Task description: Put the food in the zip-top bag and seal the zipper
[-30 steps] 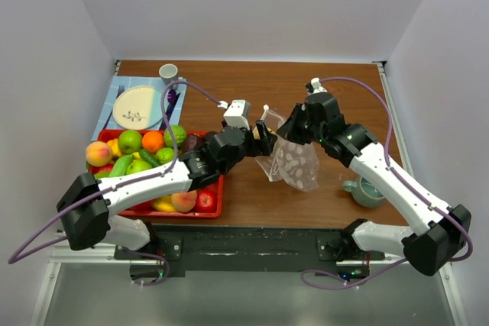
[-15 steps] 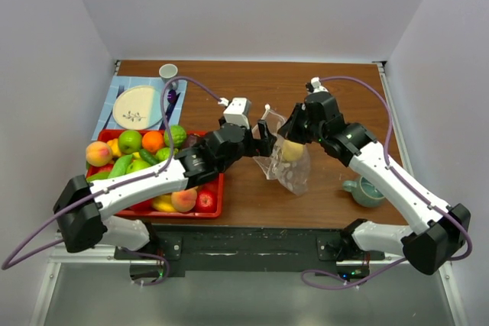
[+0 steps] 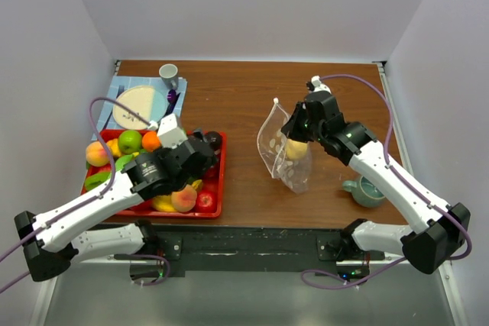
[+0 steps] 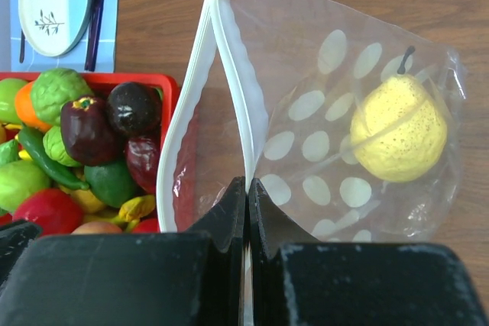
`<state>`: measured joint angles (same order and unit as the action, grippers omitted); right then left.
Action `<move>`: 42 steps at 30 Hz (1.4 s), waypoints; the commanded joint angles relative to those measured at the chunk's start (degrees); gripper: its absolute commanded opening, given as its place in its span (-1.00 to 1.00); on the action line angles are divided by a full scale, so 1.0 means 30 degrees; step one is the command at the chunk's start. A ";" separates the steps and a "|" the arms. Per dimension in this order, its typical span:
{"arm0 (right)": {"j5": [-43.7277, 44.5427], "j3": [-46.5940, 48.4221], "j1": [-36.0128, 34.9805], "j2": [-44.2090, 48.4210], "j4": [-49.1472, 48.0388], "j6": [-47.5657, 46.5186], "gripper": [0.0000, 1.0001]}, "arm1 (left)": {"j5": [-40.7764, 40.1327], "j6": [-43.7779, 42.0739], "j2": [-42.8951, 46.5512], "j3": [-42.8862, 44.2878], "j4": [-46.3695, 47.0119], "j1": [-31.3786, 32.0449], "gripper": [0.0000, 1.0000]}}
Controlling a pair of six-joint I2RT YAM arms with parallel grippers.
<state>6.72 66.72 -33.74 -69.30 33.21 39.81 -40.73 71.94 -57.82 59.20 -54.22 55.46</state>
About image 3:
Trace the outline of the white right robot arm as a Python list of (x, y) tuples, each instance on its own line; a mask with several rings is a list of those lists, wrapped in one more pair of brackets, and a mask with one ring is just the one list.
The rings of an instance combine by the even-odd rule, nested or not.
[(345, 121), (330, 92), (312, 92), (297, 102), (281, 130), (291, 140), (319, 143), (379, 189), (406, 220), (404, 226), (353, 221), (340, 234), (343, 257), (356, 260), (371, 250), (395, 253), (431, 274), (446, 260), (458, 259), (461, 247), (465, 256), (471, 252), (470, 211), (462, 203), (450, 205), (420, 184), (362, 123)]

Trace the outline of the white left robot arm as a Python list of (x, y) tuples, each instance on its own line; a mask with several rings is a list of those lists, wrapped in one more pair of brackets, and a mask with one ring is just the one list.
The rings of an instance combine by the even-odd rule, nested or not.
[(155, 259), (162, 250), (148, 221), (111, 230), (94, 226), (158, 195), (184, 189), (217, 162), (212, 145), (190, 136), (175, 147), (141, 153), (108, 182), (49, 212), (15, 217), (28, 271), (35, 282), (52, 279), (74, 263), (112, 254)]

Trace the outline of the yellow lemon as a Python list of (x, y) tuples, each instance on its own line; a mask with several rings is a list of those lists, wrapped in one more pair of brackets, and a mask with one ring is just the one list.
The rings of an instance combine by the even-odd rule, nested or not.
[(286, 158), (292, 161), (301, 160), (307, 154), (308, 148), (307, 143), (287, 139), (285, 145)]

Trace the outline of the dark purple mangosteen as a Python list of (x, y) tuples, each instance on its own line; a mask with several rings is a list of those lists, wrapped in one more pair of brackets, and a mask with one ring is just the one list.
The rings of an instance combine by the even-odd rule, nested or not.
[(222, 135), (220, 133), (217, 131), (208, 131), (205, 133), (205, 138), (214, 151), (221, 150)]

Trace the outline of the clear polka dot zip bag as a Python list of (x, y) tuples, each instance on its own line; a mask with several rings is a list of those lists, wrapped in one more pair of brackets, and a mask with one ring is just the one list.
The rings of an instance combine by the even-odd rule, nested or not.
[(289, 118), (290, 114), (282, 107), (279, 99), (274, 98), (269, 115), (257, 133), (257, 150), (271, 178), (280, 180), (292, 192), (301, 194), (309, 188), (313, 159), (310, 147), (301, 160), (286, 158), (285, 145), (288, 138), (280, 129)]

